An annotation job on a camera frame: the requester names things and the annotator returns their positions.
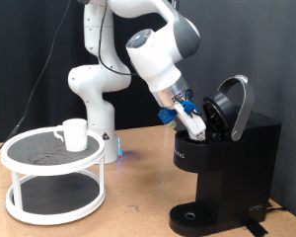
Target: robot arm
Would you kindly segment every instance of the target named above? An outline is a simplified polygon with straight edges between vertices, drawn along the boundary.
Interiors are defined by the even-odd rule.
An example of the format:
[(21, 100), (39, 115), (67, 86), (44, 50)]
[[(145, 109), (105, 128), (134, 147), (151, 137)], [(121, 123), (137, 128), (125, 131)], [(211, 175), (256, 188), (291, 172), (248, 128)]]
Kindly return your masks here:
[(197, 107), (188, 100), (189, 87), (175, 63), (197, 52), (196, 27), (177, 12), (167, 0), (109, 0), (112, 10), (123, 18), (159, 13), (167, 25), (157, 31), (135, 34), (126, 49), (139, 76), (144, 79), (160, 107), (164, 123), (175, 116), (186, 126), (189, 137), (205, 139), (206, 126)]
[[(99, 58), (99, 37), (106, 0), (85, 1), (84, 38), (86, 49)], [(101, 56), (109, 68), (129, 74), (129, 69), (119, 60), (113, 40), (113, 20), (110, 6), (107, 7), (103, 25)], [(87, 109), (88, 129), (102, 136), (106, 144), (106, 163), (119, 155), (118, 138), (114, 133), (114, 107), (103, 99), (103, 92), (119, 91), (130, 84), (130, 75), (119, 75), (98, 65), (83, 65), (73, 68), (68, 76), (70, 89), (84, 102)]]

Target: black coffee machine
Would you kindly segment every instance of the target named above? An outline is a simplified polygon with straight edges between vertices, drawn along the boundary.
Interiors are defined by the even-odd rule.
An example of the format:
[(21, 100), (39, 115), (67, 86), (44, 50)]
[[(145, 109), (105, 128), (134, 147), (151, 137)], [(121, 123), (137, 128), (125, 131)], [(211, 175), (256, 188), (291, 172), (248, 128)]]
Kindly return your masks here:
[[(237, 83), (244, 89), (239, 108), (226, 97)], [(236, 75), (203, 101), (205, 142), (177, 132), (174, 162), (198, 178), (195, 202), (170, 212), (176, 233), (205, 236), (265, 220), (281, 124), (252, 112), (254, 100), (248, 79)]]

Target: white round stand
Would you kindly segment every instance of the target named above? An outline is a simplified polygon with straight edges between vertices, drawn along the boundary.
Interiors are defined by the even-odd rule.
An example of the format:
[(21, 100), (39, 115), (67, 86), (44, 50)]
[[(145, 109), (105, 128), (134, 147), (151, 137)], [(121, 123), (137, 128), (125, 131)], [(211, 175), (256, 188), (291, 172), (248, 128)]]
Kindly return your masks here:
[[(61, 224), (96, 210), (106, 197), (105, 143), (88, 130), (88, 147), (68, 152), (54, 127), (21, 133), (2, 147), (1, 162), (11, 170), (8, 212), (23, 222)], [(100, 162), (100, 176), (84, 170)]]

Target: black mesh surface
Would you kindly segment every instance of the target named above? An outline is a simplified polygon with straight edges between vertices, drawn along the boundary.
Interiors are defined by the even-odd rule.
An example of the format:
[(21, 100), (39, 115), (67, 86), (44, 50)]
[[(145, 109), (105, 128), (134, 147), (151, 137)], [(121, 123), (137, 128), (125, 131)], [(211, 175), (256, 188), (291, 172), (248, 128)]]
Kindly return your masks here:
[(52, 166), (82, 160), (98, 151), (99, 147), (99, 142), (88, 136), (87, 149), (70, 152), (66, 150), (65, 143), (56, 138), (53, 132), (45, 132), (15, 142), (8, 149), (8, 156), (24, 164)]
[(35, 177), (21, 184), (23, 210), (34, 214), (60, 214), (92, 202), (100, 192), (99, 184), (79, 173)]

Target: white mug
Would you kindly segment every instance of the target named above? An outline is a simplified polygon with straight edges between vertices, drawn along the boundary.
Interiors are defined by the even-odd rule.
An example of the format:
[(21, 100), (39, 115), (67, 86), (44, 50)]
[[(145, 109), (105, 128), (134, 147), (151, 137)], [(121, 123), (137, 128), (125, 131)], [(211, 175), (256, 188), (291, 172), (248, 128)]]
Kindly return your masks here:
[(85, 119), (72, 118), (55, 128), (54, 136), (63, 142), (63, 137), (57, 131), (63, 131), (67, 151), (78, 152), (87, 148), (87, 121)]

